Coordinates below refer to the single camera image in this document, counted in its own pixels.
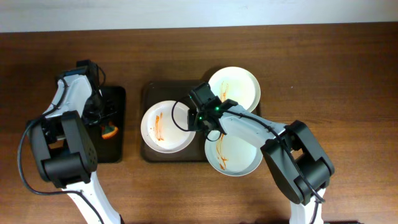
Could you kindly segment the orange green sponge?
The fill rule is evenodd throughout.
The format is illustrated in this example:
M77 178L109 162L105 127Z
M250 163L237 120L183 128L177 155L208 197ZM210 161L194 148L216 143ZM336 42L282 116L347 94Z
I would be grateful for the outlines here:
M100 127L103 139L111 139L119 132L119 128L112 121L102 124Z

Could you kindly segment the white plate stained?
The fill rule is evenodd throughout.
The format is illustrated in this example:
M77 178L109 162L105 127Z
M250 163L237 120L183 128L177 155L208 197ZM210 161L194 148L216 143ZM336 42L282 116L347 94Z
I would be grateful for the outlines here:
M141 135L144 142L154 151L171 154L185 149L194 139L194 131L188 129L188 106L177 103L174 107L174 120L172 119L173 100L166 100L151 106L143 115L141 121Z

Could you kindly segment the white plate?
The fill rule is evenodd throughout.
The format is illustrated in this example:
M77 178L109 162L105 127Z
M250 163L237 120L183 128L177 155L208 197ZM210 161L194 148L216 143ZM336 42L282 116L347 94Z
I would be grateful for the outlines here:
M258 148L237 136L219 131L211 131L206 136L205 155L215 170L232 177L250 174L262 162Z
M245 110L254 111L260 101L261 88L256 77L241 67L225 67L215 72L208 81L212 92L225 100L238 102Z

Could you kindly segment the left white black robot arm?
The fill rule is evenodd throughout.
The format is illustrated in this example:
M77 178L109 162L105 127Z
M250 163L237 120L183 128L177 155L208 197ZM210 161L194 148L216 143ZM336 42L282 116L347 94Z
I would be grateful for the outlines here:
M93 93L86 75L62 75L48 109L27 123L23 133L41 178L57 188L47 196L67 195L87 223L122 223L97 176L98 156L82 115Z

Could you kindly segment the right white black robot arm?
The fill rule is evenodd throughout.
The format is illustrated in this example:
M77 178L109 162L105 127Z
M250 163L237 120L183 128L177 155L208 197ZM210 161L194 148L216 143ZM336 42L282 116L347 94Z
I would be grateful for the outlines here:
M290 223L323 223L322 205L335 168L308 126L275 123L233 100L193 100L188 125L237 136L261 151L275 184L290 201Z

